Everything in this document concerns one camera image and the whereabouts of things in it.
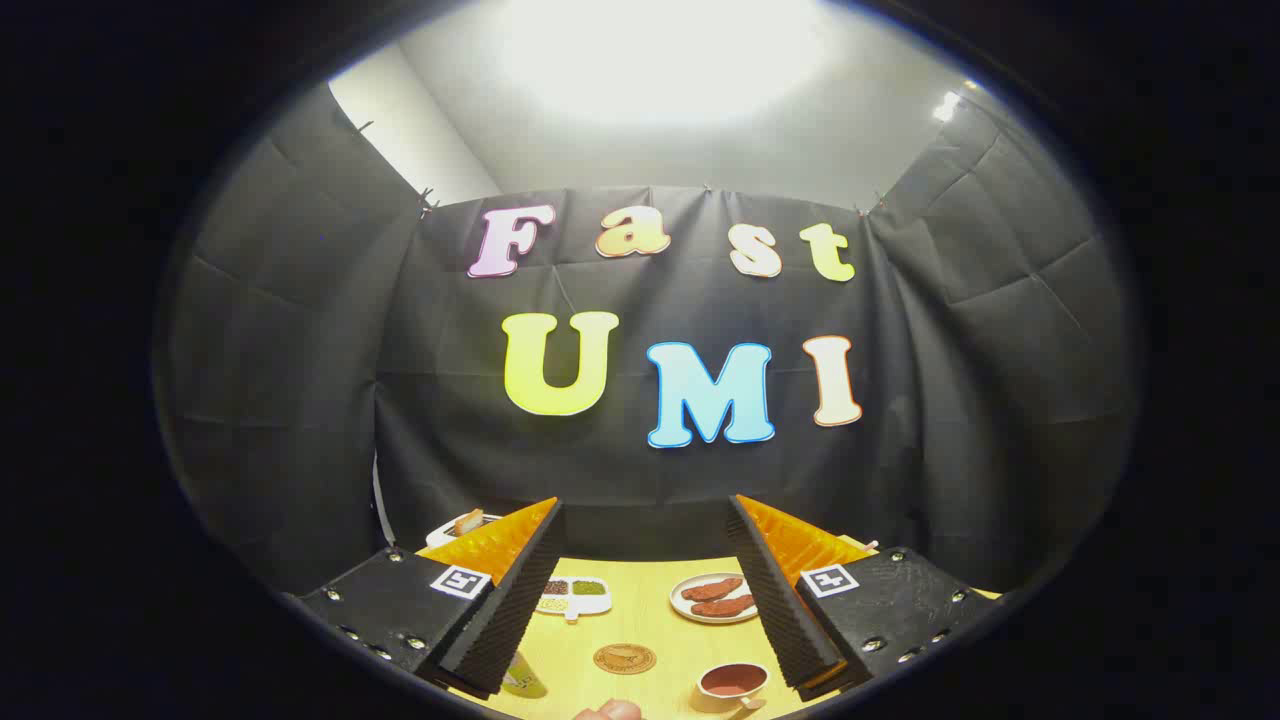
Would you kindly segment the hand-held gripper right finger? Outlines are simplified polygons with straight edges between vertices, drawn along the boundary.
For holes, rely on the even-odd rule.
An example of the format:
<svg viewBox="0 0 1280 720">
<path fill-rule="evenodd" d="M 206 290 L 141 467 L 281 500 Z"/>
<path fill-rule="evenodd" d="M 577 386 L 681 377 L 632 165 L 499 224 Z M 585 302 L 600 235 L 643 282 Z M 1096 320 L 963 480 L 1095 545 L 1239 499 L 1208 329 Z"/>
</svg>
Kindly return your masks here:
<svg viewBox="0 0 1280 720">
<path fill-rule="evenodd" d="M 785 684 L 817 700 L 914 667 L 1004 606 L 908 547 L 854 544 L 733 495 L 727 537 Z"/>
</svg>

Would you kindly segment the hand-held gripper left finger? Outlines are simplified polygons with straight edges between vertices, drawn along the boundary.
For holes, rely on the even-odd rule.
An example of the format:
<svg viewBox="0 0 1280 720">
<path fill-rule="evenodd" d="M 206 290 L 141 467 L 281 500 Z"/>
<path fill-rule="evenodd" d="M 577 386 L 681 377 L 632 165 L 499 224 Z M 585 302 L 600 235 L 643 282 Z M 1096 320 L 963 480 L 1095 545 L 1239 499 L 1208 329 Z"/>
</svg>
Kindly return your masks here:
<svg viewBox="0 0 1280 720">
<path fill-rule="evenodd" d="M 563 547 L 563 503 L 549 497 L 434 550 L 383 550 L 294 606 L 375 664 L 486 700 Z"/>
</svg>

